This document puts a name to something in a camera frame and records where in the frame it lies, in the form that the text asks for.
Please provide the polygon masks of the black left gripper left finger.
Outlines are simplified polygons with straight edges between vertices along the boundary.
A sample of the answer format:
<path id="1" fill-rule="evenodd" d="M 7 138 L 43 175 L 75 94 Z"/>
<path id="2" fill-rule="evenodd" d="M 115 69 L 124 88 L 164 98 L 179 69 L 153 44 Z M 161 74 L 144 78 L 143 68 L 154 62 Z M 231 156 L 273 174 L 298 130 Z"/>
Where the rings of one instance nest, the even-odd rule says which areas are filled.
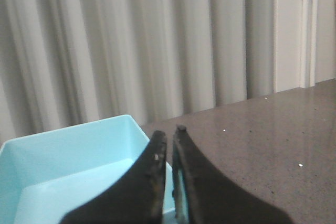
<path id="1" fill-rule="evenodd" d="M 68 212 L 61 223 L 162 223 L 167 139 L 155 131 L 130 169 L 94 199 Z"/>

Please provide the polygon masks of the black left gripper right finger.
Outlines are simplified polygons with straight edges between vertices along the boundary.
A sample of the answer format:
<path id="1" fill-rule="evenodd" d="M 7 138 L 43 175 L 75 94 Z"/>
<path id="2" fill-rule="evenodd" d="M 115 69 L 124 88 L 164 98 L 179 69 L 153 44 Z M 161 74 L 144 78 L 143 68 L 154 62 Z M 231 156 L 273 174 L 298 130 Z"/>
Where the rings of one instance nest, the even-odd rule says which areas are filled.
<path id="1" fill-rule="evenodd" d="M 177 223 L 291 223 L 281 209 L 226 177 L 183 125 L 173 139 L 173 198 Z"/>

